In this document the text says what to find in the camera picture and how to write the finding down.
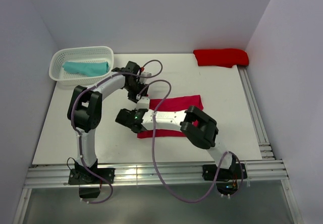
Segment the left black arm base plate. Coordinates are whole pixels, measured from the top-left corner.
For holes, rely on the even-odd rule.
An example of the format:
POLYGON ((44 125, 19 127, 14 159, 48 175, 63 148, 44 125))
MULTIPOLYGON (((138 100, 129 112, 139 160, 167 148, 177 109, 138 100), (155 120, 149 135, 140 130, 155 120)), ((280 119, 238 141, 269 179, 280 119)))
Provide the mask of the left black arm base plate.
POLYGON ((70 170, 68 185, 79 186, 79 197, 81 201, 99 204, 110 199, 113 194, 112 183, 114 182, 115 168, 99 168, 97 160, 93 166, 85 168, 77 163, 72 157, 67 159, 66 165, 70 170), (107 184, 110 187, 111 192, 106 199, 95 201, 101 193, 103 184, 107 184))

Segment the magenta t shirt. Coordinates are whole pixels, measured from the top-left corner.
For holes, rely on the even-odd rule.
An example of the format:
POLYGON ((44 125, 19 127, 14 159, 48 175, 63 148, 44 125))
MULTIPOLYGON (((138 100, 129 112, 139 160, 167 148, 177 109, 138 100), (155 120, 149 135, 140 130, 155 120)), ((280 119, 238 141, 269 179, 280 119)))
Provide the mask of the magenta t shirt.
MULTIPOLYGON (((155 110, 156 106, 162 99, 151 99, 149 102, 149 109, 155 110)), ((158 108, 158 111, 181 111, 187 110, 190 106, 196 106, 200 110, 204 109, 200 95, 182 96, 175 98, 167 98, 158 108)), ((144 131, 137 134, 137 138, 145 139, 152 138, 153 131, 144 131)), ((156 137, 185 137, 180 131, 157 129, 156 137)))

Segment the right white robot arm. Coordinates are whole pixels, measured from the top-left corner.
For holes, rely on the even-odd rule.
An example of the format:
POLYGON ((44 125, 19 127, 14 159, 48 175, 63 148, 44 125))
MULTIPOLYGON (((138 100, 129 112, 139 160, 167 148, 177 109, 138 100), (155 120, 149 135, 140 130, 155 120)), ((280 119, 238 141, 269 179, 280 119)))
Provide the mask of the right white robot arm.
POLYGON ((152 109, 121 109, 116 123, 134 133, 157 130, 181 132, 197 148, 207 150, 218 166, 221 177, 228 179, 236 172, 236 157, 221 143, 217 122, 196 106, 181 111, 154 111, 152 109))

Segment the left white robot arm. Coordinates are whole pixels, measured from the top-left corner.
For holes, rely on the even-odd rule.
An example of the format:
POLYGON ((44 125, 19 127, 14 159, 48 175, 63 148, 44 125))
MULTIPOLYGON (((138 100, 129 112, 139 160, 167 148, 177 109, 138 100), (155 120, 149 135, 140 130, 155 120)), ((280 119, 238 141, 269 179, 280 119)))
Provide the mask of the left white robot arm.
POLYGON ((108 76, 88 87, 74 88, 67 117, 76 132, 78 157, 76 162, 85 166, 80 172, 80 178, 86 183, 93 183, 98 178, 95 154, 95 129, 102 116, 102 102, 119 89, 128 91, 127 98, 137 103, 147 95, 148 88, 143 69, 135 62, 129 61, 123 68, 114 68, 108 76))

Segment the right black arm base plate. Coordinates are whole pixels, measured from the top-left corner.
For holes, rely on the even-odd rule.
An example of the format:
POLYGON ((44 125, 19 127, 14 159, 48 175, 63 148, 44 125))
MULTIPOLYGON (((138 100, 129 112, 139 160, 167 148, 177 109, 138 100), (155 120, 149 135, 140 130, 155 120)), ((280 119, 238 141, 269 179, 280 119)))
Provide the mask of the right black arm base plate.
MULTIPOLYGON (((202 166, 202 177, 205 181, 213 181, 216 175, 217 166, 215 164, 204 164, 202 166)), ((240 166, 236 164, 234 170, 220 169, 217 177, 217 190, 223 195, 232 195, 239 189, 238 181, 248 178, 245 164, 240 166)))

